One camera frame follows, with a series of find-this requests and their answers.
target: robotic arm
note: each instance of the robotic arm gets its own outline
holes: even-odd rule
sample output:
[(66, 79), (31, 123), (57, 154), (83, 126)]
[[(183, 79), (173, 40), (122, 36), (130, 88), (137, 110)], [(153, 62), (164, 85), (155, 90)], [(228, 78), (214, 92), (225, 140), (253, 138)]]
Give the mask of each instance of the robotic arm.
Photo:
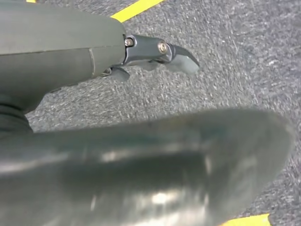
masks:
[(277, 114), (226, 109), (107, 128), (32, 133), (44, 95), (124, 66), (194, 74), (189, 51), (105, 16), (0, 2), (0, 225), (217, 226), (292, 148)]

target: bolt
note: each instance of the bolt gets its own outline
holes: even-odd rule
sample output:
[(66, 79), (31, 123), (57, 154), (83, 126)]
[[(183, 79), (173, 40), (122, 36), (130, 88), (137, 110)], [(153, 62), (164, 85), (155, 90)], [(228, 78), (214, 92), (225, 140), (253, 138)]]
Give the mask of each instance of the bolt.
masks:
[(158, 42), (158, 49), (161, 54), (167, 54), (167, 53), (167, 45), (164, 41)]
[(131, 46), (134, 46), (134, 41), (133, 41), (133, 39), (127, 38), (124, 40), (124, 44), (126, 47), (131, 47)]

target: gray carpet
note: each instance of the gray carpet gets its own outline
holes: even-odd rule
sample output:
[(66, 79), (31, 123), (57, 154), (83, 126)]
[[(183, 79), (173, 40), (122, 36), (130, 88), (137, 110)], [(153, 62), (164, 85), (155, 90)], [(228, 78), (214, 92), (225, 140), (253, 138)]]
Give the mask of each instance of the gray carpet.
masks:
[[(132, 2), (48, 3), (110, 16)], [(132, 69), (125, 84), (106, 78), (62, 89), (28, 115), (34, 130), (104, 126), (219, 106), (275, 109), (294, 122), (296, 151), (240, 217), (269, 212), (272, 225), (301, 225), (301, 1), (166, 0), (125, 27), (188, 48), (202, 70), (186, 77), (164, 68)]]

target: gray plastic casing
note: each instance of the gray plastic casing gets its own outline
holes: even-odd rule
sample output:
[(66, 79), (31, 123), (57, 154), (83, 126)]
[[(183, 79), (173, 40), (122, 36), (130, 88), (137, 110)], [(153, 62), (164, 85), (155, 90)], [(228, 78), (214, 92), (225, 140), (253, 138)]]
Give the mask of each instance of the gray plastic casing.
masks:
[(106, 16), (2, 0), (0, 30), (0, 103), (25, 113), (125, 58), (124, 28)]

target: yellow floor marking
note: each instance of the yellow floor marking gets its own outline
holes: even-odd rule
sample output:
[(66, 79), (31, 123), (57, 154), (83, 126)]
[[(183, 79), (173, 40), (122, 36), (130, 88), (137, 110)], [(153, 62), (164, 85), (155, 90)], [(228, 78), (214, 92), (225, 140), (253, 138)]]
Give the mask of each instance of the yellow floor marking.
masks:
[[(115, 13), (112, 18), (118, 20), (119, 22), (124, 22), (132, 17), (137, 16), (155, 5), (159, 4), (164, 0), (138, 0), (132, 5), (127, 8), (122, 9), (118, 13)], [(35, 0), (26, 0), (29, 3), (36, 3)], [(238, 218), (229, 220), (220, 226), (271, 226), (269, 222), (269, 214), (252, 216), (247, 218)]]
[(229, 220), (220, 226), (271, 226), (271, 224), (269, 221), (269, 214), (263, 214)]
[(140, 14), (155, 5), (159, 4), (162, 1), (164, 0), (138, 0), (132, 5), (122, 9), (111, 17), (123, 23), (126, 20)]

